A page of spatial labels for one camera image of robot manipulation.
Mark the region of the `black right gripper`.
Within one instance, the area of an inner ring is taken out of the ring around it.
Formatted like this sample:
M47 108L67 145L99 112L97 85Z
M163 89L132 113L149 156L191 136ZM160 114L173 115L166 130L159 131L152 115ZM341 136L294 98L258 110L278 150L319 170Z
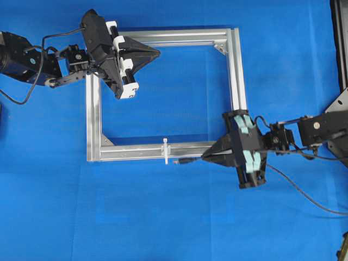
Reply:
M258 187L266 183L267 154L261 132L247 110L235 110L222 114L227 133L203 154L209 163L237 170L239 188Z

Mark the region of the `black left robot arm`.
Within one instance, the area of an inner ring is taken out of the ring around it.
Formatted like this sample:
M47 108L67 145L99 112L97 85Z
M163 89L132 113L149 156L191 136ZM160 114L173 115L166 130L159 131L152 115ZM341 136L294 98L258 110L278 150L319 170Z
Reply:
M81 32L85 48L69 45L61 51L32 45L26 38L1 32L1 74L20 82L62 85L94 75L103 80L117 99L132 98L139 88L134 75L160 56L160 51L128 36L120 35L115 21L107 22L95 10L88 10L79 28L62 36Z

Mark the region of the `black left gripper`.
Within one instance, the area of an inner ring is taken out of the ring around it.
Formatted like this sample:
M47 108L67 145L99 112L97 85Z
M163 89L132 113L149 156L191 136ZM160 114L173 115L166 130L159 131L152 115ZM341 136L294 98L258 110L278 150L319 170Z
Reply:
M117 99L133 98L139 88L133 75L160 57L160 51L128 36L118 35L117 23L106 22L93 9L83 15L81 25L93 72Z

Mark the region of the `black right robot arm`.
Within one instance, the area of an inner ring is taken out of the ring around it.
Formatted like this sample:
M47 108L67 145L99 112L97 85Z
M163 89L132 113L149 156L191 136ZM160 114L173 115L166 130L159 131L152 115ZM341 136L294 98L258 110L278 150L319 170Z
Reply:
M291 121L266 124L262 134L257 119L248 110L224 113L227 133L200 157L179 158L176 164L188 164L199 159L209 163L234 167L241 189L257 187L266 182L267 154L299 154L308 160L318 158L318 148L327 144L334 161L347 164L347 110L334 110L315 117L304 116Z

